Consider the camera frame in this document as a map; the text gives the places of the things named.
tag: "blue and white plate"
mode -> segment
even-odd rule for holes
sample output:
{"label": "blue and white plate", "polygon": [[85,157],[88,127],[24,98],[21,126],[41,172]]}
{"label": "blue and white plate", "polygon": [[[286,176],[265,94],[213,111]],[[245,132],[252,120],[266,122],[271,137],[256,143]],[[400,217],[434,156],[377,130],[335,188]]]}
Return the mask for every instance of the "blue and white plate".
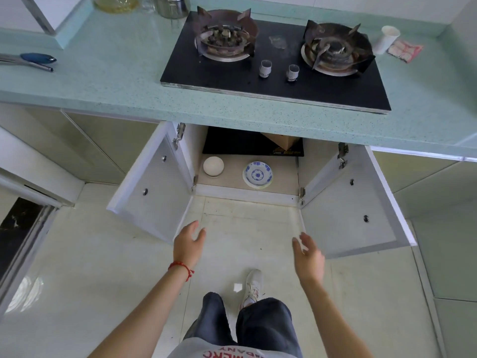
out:
{"label": "blue and white plate", "polygon": [[245,183],[252,188],[265,188],[273,181],[273,172],[264,162],[249,163],[242,173]]}

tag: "light green speckled countertop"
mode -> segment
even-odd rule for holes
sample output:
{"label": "light green speckled countertop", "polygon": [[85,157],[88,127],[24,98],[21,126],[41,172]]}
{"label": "light green speckled countertop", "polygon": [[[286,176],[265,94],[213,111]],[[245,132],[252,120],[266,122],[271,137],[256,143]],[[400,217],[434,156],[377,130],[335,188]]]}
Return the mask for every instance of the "light green speckled countertop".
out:
{"label": "light green speckled countertop", "polygon": [[179,33],[158,15],[94,11],[65,50],[0,44],[0,52],[58,59],[55,73],[1,66],[0,101],[477,157],[476,104],[435,38],[404,35],[425,45],[410,64],[378,56],[392,108],[378,115],[164,87],[159,79]]}

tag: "open cabinet door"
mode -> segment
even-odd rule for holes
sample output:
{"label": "open cabinet door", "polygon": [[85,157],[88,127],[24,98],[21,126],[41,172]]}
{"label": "open cabinet door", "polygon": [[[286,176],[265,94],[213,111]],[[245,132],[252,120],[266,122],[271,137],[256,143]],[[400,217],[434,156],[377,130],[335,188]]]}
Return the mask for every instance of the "open cabinet door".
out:
{"label": "open cabinet door", "polygon": [[371,149],[350,144],[343,159],[336,153],[302,198],[304,228],[325,256],[416,245]]}
{"label": "open cabinet door", "polygon": [[160,122],[107,209],[172,243],[192,201],[193,181],[172,122]]}

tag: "white t-shirt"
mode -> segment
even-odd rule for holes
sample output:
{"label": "white t-shirt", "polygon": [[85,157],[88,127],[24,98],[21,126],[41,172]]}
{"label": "white t-shirt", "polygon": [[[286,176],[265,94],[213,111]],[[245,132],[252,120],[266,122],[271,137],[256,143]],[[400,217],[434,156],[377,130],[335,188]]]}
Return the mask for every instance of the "white t-shirt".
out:
{"label": "white t-shirt", "polygon": [[239,346],[215,346],[200,338],[184,339],[167,358],[295,358],[272,350]]}

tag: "glass jar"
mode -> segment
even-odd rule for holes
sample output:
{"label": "glass jar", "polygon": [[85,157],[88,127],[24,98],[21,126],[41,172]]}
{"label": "glass jar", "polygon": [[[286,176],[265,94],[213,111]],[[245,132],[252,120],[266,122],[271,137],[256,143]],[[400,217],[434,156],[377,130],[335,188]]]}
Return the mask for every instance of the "glass jar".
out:
{"label": "glass jar", "polygon": [[101,11],[120,14],[134,10],[139,5],[139,0],[93,0],[93,3]]}

